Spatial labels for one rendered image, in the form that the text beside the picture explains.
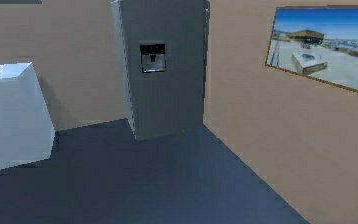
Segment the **white kitchen counter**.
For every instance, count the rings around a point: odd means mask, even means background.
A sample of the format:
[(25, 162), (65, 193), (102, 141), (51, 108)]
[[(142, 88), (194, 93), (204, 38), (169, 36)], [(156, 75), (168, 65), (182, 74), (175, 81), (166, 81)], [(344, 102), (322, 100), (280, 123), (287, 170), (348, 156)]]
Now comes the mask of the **white kitchen counter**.
[(55, 129), (31, 62), (0, 66), (0, 170), (48, 159)]

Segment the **grey fridge with dispenser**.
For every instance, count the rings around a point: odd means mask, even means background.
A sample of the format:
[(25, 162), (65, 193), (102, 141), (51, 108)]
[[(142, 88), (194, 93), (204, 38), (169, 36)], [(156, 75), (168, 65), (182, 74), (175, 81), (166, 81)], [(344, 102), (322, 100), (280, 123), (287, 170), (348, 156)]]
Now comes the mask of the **grey fridge with dispenser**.
[(203, 123), (209, 0), (112, 0), (126, 118), (137, 140)]

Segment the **framed seaside picture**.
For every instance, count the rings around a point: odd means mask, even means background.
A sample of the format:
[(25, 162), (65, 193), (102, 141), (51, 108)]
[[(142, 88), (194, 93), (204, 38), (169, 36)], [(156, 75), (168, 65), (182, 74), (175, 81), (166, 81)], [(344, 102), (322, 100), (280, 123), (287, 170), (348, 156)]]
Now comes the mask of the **framed seaside picture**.
[(358, 5), (278, 7), (265, 65), (358, 93)]

